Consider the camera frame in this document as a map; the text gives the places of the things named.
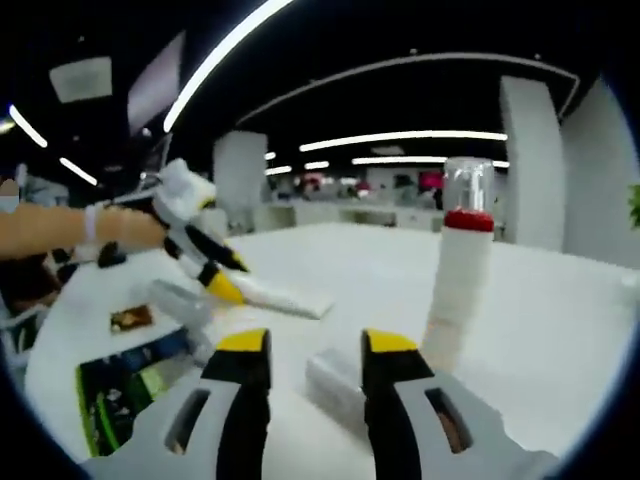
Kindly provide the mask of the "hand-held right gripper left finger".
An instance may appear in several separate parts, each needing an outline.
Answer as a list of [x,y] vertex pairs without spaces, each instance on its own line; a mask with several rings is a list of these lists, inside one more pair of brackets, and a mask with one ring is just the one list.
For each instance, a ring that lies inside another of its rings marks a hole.
[[123,446],[82,468],[92,479],[259,479],[270,388],[269,330],[229,335],[137,416]]

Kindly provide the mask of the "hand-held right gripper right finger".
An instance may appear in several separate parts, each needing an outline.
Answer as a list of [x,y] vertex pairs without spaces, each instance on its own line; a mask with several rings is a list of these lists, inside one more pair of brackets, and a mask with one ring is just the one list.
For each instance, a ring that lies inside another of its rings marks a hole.
[[511,439],[501,414],[433,370],[408,338],[361,334],[364,420],[379,479],[549,479],[558,463]]

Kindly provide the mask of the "person's left hand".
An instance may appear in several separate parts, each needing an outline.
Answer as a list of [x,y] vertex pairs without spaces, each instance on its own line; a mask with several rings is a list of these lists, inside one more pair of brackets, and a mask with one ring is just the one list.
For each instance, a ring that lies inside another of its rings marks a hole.
[[160,248],[165,228],[150,214],[142,211],[108,207],[96,214],[96,239],[101,243],[117,242],[125,247]]

